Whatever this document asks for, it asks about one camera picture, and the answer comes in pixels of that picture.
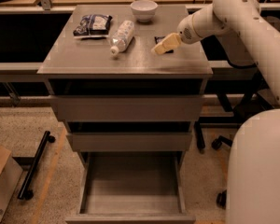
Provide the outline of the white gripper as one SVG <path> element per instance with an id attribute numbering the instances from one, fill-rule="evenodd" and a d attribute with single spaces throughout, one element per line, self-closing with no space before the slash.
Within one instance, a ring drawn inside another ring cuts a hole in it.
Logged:
<path id="1" fill-rule="evenodd" d="M 193 26 L 193 17 L 187 16 L 177 26 L 177 33 L 168 34 L 159 44 L 152 48 L 152 52 L 162 55 L 166 51 L 176 49 L 181 45 L 181 40 L 186 44 L 193 44 L 199 41 Z"/>

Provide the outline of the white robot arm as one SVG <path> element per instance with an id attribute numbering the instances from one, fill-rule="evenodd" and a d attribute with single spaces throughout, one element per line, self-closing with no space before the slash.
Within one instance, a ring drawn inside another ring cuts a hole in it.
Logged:
<path id="1" fill-rule="evenodd" d="M 266 84 L 276 109 L 247 119 L 231 145 L 225 224 L 280 224 L 280 33 L 260 14 L 255 0 L 213 0 L 187 16 L 152 51 L 163 54 L 180 44 L 233 31 L 253 61 L 249 90 Z"/>

